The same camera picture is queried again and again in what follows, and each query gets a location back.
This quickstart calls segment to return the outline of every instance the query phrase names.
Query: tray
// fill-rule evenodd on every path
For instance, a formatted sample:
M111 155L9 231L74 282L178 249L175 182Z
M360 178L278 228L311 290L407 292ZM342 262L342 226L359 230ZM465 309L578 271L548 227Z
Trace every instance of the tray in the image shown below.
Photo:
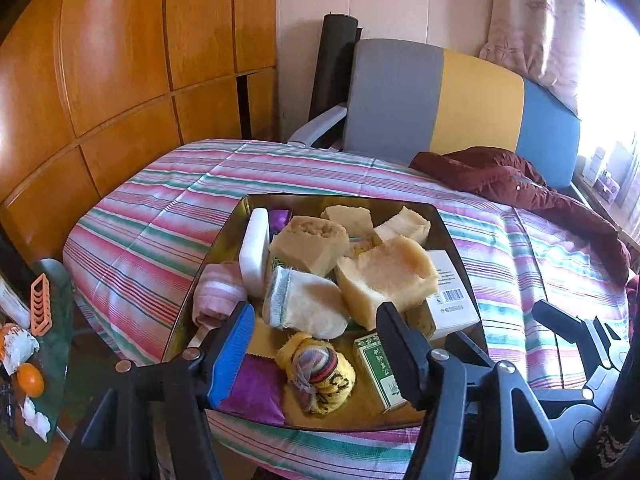
M220 229L216 240L205 256L200 269L196 273L189 291L184 298L180 312L172 328L167 343L163 361L171 360L176 354L186 348L190 339L196 333L196 326L191 320L193 306L193 291L195 290L202 269L207 264L227 262L238 259L238 253L244 231L251 216L251 211L257 207L267 209L291 209L294 215L319 217L322 211L331 205L345 205L352 207L365 207L371 211L371 217L375 226L382 224L396 215L407 206L409 209L422 215L431 221L429 238L424 244L427 250L446 250L451 261L465 285L474 303L476 311L478 304L471 288L468 275L458 250L456 249L449 232L447 231L438 210L431 204L417 202L400 202L397 200L385 200L381 198L362 198L343 195L299 195L299 194L250 194L245 196L232 211L226 223ZM268 327L259 318L262 311L261 304L254 305L256 309L256 329L248 352L263 356L275 355L275 352L287 341L292 332L285 332ZM485 352L486 340L482 324L465 331L466 334ZM368 331L347 331L337 340L332 341L335 349L342 352L356 370L356 383L349 400L338 410L325 416L311 415L302 412L294 398L289 385L285 386L283 412L286 419L286 428L293 430L313 431L378 431L396 430L420 426L424 417L423 412L416 412L410 404L406 403L386 413L382 413L377 393L369 378L365 375L360 365L356 362L353 353L353 341Z

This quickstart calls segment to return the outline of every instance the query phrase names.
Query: orange fruit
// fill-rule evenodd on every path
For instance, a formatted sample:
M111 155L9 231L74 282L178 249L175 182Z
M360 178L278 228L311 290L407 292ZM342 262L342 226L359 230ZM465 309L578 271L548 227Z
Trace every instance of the orange fruit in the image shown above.
M44 391L44 379L40 371L29 363L21 364L18 368L18 384L31 398L35 399Z

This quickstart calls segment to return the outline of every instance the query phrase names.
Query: green table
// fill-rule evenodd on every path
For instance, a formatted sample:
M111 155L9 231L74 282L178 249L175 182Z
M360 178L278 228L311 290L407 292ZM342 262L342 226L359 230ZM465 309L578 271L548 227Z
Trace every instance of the green table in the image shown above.
M33 270L37 275L44 272L50 286L53 326L44 336L36 338L40 343L40 351L34 354L29 362L34 364L44 376L44 393L39 398L33 399L33 403L37 411L49 418L51 429L47 433L47 442L44 442L31 428L24 425L19 408L16 414L18 442L8 435L4 426L0 426L0 444L4 446L15 463L28 468L36 468L44 462L56 433L65 393L74 312L71 279L65 267L59 261L48 258L35 264ZM22 405L24 396L17 385L15 391L18 403Z

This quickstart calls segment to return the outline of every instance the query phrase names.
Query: bed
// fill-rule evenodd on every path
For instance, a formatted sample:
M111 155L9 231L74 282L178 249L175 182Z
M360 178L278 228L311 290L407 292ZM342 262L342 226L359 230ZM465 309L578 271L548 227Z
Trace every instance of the bed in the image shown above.
M162 357L193 276L247 193L340 193L429 202L471 280L490 355L512 361L529 384L578 388L574 345L535 323L546 299L627 334L623 289L588 243L529 212L455 192L417 171L347 153L261 141L204 140L162 156L105 196L70 232L63 262L94 329L137 364ZM418 428L312 433L210 412L214 436L291 479L401 479ZM457 476L468 476L460 461Z

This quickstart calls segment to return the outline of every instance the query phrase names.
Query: window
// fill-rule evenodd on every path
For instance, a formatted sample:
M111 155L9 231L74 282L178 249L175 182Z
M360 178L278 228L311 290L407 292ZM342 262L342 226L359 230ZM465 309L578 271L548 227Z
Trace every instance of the window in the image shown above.
M578 153L610 155L616 141L633 151L640 132L640 34L601 0L586 0L585 53L578 85Z

